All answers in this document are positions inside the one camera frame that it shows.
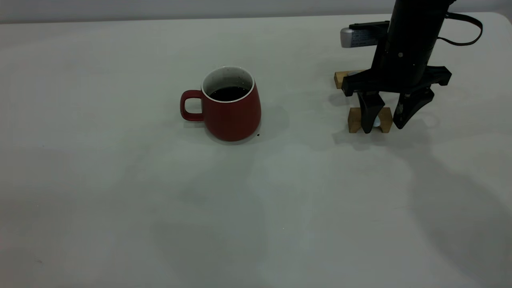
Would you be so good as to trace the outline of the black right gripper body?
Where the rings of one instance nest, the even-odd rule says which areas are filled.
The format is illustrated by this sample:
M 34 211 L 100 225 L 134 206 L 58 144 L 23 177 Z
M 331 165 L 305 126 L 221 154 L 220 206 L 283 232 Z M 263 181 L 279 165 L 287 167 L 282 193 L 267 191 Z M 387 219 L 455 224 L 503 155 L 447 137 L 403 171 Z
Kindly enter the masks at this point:
M 412 93 L 432 84 L 448 85 L 452 73 L 444 66 L 429 66 L 432 49 L 402 53 L 388 43 L 377 45 L 369 69 L 347 75 L 341 90 L 347 97 L 355 92 Z

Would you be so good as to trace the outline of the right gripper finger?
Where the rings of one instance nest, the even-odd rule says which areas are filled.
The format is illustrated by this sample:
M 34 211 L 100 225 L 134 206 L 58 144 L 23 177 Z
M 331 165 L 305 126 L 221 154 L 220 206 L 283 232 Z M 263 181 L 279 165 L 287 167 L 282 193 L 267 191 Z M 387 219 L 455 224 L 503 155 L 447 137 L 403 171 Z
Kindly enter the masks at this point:
M 357 92 L 357 97 L 361 109 L 361 127 L 365 134 L 369 134 L 385 102 L 379 92 Z
M 434 98 L 430 87 L 422 88 L 411 94 L 401 93 L 394 112 L 393 122 L 398 129 L 403 129 L 408 121 Z

